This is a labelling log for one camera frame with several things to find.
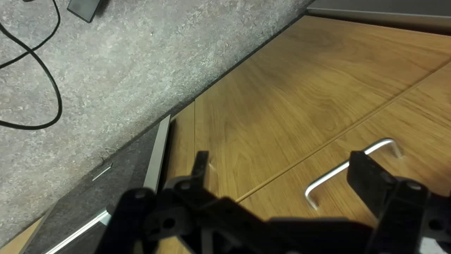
black mechanical arm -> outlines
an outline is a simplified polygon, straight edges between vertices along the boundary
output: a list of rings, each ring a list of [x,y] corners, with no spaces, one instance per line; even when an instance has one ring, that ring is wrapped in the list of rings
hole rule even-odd
[[[206,254],[413,254],[424,237],[451,252],[451,197],[392,176],[364,152],[351,152],[347,179],[378,219],[375,228],[347,219],[264,221],[203,187],[207,156],[199,152],[192,175],[158,195],[145,187],[125,192],[97,252],[155,252],[158,241],[172,235],[190,252]]]

silver handle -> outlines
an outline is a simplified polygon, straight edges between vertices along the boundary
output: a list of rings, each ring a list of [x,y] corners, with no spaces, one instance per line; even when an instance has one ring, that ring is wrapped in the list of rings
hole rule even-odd
[[[393,149],[393,154],[396,158],[402,158],[403,154],[399,148],[399,145],[396,144],[396,141],[393,138],[382,138],[374,144],[371,144],[369,147],[366,147],[364,149],[364,152],[366,155],[381,149],[385,145],[390,145]],[[314,179],[307,189],[304,190],[304,197],[307,199],[307,202],[310,203],[310,206],[317,210],[319,204],[311,199],[310,193],[319,187],[320,185],[323,185],[324,182],[330,180],[333,176],[338,175],[341,171],[347,169],[350,166],[350,161],[344,161],[343,163],[340,163],[338,166],[330,169],[328,172],[326,172],[324,175],[321,175],[320,178]]]

metal strip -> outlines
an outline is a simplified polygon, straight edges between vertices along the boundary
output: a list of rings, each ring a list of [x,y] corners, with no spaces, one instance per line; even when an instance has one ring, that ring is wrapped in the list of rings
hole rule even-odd
[[[103,173],[106,173],[107,171],[111,169],[111,165],[109,165],[106,169],[103,169],[99,175],[96,175],[92,180],[94,182],[96,179],[99,179]]]
[[[48,250],[47,254],[55,254],[61,251],[63,247],[66,247],[69,243],[72,243],[75,238],[82,235],[85,231],[92,228],[99,221],[106,221],[111,217],[111,214],[107,210],[103,210],[99,213],[94,219],[89,220],[86,224],[83,224],[79,230],[73,231],[70,235],[68,235],[65,240],[62,240],[59,244],[56,244],[54,248]]]
[[[156,138],[154,142],[154,149],[149,159],[149,166],[145,173],[144,186],[158,192],[161,166],[164,163],[164,155],[166,148],[166,140],[169,132],[171,116],[164,118],[158,125]]]

black device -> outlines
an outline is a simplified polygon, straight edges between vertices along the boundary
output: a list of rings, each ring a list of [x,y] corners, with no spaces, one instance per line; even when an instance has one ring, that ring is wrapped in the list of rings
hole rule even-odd
[[[271,219],[264,221],[228,197],[203,187],[207,152],[192,175],[155,195],[125,192],[97,247],[106,252],[154,252],[176,235],[190,252],[419,252],[423,237],[451,252],[451,197],[395,178],[364,152],[351,152],[347,180],[378,219],[375,228],[347,219]]]
[[[101,0],[70,0],[68,10],[86,22],[90,22],[94,18],[100,1]]]

black wire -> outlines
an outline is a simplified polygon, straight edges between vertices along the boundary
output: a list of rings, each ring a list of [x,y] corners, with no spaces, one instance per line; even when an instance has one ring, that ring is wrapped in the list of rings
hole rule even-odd
[[[41,130],[41,128],[47,128],[47,127],[51,127],[54,125],[62,116],[62,97],[61,97],[61,93],[59,93],[59,89],[58,89],[58,84],[52,76],[52,73],[48,70],[48,68],[45,66],[45,63],[42,62],[42,59],[34,52],[34,49],[31,49],[28,45],[25,45],[23,41],[20,41],[18,38],[16,38],[13,34],[10,34],[4,27],[3,24],[0,22],[0,31],[8,36],[11,41],[14,41],[16,44],[18,44],[20,46],[23,46],[27,52],[20,55],[18,58],[14,58],[13,60],[18,60],[21,59],[23,56],[25,56],[27,53],[30,53],[42,68],[42,70],[45,72],[45,75],[48,76],[48,79],[51,80],[52,83],[52,87],[55,90],[55,94],[56,94],[56,101],[58,101],[58,111],[56,111],[56,116],[45,123],[45,124],[38,124],[38,125],[24,125],[24,124],[17,124],[17,123],[10,123],[10,121],[3,121],[0,120],[0,125],[4,125],[4,127],[8,127],[8,128],[18,128],[18,130]]]
[[[55,28],[54,28],[54,31],[52,31],[41,44],[38,44],[37,46],[34,46],[32,51],[37,51],[37,49],[39,49],[44,44],[47,44],[48,39],[51,39],[51,38],[55,35],[56,29],[59,28],[59,22],[61,22],[59,8],[58,8],[56,1],[55,1],[55,0],[52,0],[52,1],[54,1],[54,7],[55,7],[55,11],[56,11],[56,17],[58,17],[56,24],[55,24]],[[23,59],[23,58],[27,56],[27,55],[28,55],[28,52],[23,52],[23,53],[18,55],[17,58],[10,59],[10,60],[1,63],[1,65],[0,65],[0,69],[13,65],[14,62]]]

